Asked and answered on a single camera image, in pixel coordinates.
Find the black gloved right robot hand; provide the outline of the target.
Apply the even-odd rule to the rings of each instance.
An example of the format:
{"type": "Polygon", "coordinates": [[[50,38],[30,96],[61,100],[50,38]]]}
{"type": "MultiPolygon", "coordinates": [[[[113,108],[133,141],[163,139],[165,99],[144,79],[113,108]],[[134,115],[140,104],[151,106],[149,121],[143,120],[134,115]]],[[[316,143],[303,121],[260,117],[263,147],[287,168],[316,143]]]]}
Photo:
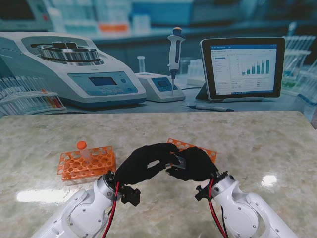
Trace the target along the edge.
{"type": "Polygon", "coordinates": [[[186,168],[172,166],[166,170],[168,175],[183,181],[205,181],[216,177],[218,169],[202,149],[190,147],[176,152],[175,155],[186,160],[186,168]]]}

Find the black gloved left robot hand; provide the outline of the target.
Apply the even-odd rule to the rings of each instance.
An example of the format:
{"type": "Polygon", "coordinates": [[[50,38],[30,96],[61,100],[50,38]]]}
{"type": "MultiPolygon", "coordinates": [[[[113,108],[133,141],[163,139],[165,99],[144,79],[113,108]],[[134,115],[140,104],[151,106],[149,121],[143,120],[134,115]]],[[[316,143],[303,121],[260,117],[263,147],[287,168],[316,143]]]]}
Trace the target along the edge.
{"type": "Polygon", "coordinates": [[[175,154],[178,148],[171,143],[145,145],[132,152],[120,165],[114,175],[114,181],[120,184],[134,185],[150,180],[167,164],[179,164],[175,154]]]}

